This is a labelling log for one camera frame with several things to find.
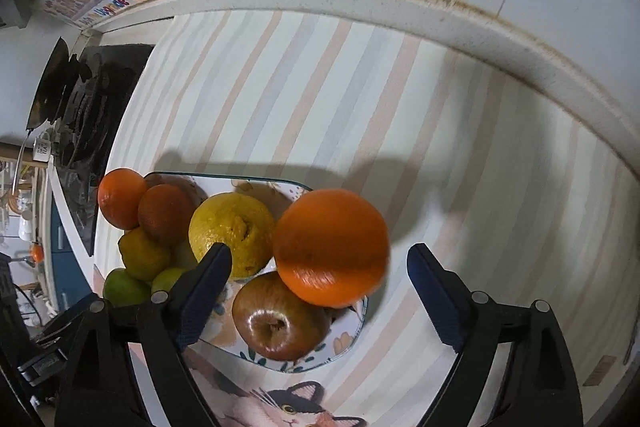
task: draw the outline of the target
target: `table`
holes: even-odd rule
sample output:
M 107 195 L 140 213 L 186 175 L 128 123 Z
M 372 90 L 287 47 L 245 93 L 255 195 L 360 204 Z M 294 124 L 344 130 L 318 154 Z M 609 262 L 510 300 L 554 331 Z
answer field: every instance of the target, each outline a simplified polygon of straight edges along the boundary
M 625 372 L 640 295 L 638 181 L 562 108 L 471 57 L 314 14 L 179 16 L 118 130 L 108 170 L 122 166 L 342 186 L 389 226 L 388 277 L 353 349 L 283 375 L 196 344 L 188 359 L 214 410 L 233 400 L 211 384 L 219 371 L 247 391 L 316 381 L 334 415 L 414 425 L 454 360 L 406 275 L 406 252 L 419 242 L 497 301 L 548 301 L 579 383 L 603 355 L 617 357 L 600 385 L 580 388 L 585 419 Z M 98 283 L 122 265 L 118 236 L 100 217 Z M 506 353 L 498 350 L 494 366 Z M 500 377 L 495 367 L 473 425 L 490 411 Z

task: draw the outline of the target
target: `stove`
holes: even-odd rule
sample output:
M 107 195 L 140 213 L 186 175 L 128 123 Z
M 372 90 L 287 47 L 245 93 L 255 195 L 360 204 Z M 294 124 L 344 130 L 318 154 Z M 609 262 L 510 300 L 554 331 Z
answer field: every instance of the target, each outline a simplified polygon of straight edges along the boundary
M 92 46 L 78 62 L 76 83 L 65 93 L 56 122 L 54 165 L 73 222 L 94 254 L 97 190 L 111 147 L 153 46 Z

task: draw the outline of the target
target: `cat print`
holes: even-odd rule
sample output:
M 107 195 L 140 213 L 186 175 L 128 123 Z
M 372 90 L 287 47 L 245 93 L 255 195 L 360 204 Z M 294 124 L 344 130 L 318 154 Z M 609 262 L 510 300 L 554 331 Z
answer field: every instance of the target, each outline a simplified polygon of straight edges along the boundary
M 324 388 L 304 381 L 287 389 L 240 389 L 197 353 L 185 361 L 221 427 L 366 427 L 362 418 L 333 416 L 320 402 Z

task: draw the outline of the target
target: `screw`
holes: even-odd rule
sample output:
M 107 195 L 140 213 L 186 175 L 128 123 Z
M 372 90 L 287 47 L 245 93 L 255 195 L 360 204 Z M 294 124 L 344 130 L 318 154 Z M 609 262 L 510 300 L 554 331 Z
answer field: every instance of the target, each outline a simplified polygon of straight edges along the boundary
M 92 313 L 100 313 L 104 309 L 104 301 L 94 301 L 89 304 L 89 311 Z
M 549 306 L 548 302 L 540 300 L 536 301 L 536 309 L 539 312 L 546 313 L 551 309 L 551 306 Z
M 153 302 L 153 304 L 162 304 L 163 302 L 166 302 L 168 298 L 169 294 L 163 290 L 160 290 L 151 295 L 151 302 Z
M 487 302 L 489 302 L 489 295 L 484 292 L 473 292 L 471 294 L 471 300 L 476 304 L 487 304 Z

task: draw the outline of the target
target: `blue gripper pad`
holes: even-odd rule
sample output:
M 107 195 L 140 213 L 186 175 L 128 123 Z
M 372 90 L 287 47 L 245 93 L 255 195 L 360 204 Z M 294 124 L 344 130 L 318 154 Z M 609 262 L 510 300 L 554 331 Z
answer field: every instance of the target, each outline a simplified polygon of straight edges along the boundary
M 182 274 L 171 289 L 168 312 L 177 317 L 172 336 L 180 351 L 200 338 L 230 274 L 231 250 L 216 243 L 198 266 Z
M 443 344 L 462 350 L 472 319 L 471 293 L 455 273 L 445 270 L 427 245 L 413 245 L 406 270 Z

